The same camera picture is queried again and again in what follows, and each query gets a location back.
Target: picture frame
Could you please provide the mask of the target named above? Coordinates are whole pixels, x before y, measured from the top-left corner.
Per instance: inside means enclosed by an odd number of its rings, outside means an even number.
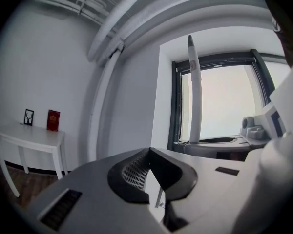
[[[30,109],[25,110],[25,115],[24,115],[24,125],[33,125],[33,119],[34,119],[34,111]]]

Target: red book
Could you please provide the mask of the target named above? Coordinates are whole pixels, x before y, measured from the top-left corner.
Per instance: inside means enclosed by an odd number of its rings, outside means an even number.
[[[59,130],[60,112],[49,110],[47,130],[58,131]]]

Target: table leg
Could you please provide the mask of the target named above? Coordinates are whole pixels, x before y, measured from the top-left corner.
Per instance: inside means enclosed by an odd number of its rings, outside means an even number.
[[[3,150],[2,150],[2,140],[1,140],[1,137],[0,137],[0,166],[2,168],[2,171],[3,171],[3,174],[4,174],[4,177],[6,179],[6,181],[8,182],[8,185],[10,186],[13,194],[16,196],[16,197],[19,197],[20,196],[20,193],[18,192],[18,190],[16,189],[14,183],[13,183],[13,180],[9,174],[9,171],[6,167],[6,164],[5,164],[5,161],[4,161],[4,158],[3,158]]]
[[[62,175],[62,171],[60,167],[61,150],[59,146],[52,150],[52,155],[53,155],[55,171],[57,172],[58,179],[61,179],[63,178],[63,175]]]
[[[64,169],[64,172],[65,172],[65,175],[67,175],[68,171],[67,171],[67,163],[66,163],[66,156],[65,156],[64,140],[63,140],[63,142],[61,144],[61,154],[62,154],[63,169]]]
[[[27,164],[26,164],[26,160],[25,160],[24,148],[22,146],[19,146],[19,154],[20,154],[20,158],[21,158],[21,164],[24,167],[24,171],[25,171],[25,173],[28,174],[29,171],[28,171],[28,167],[27,167]]]

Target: deer silhouette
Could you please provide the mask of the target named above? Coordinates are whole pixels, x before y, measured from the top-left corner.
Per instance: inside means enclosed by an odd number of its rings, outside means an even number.
[[[32,117],[33,117],[33,114],[30,114],[30,117],[28,117],[28,113],[26,113],[27,124],[30,124],[29,120],[32,119]]]

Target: black window frame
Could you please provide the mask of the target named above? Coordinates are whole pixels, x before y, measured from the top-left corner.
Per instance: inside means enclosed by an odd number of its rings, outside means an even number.
[[[219,67],[251,65],[260,84],[263,103],[270,102],[269,96],[275,90],[271,75],[265,65],[265,61],[286,63],[285,58],[276,55],[259,53],[256,49],[249,52],[234,52],[215,54],[199,57],[201,70]],[[182,84],[181,77],[190,73],[189,60],[172,62],[172,90],[171,90],[171,114],[170,129],[167,149],[183,153],[185,143],[180,142],[181,116],[182,116]]]

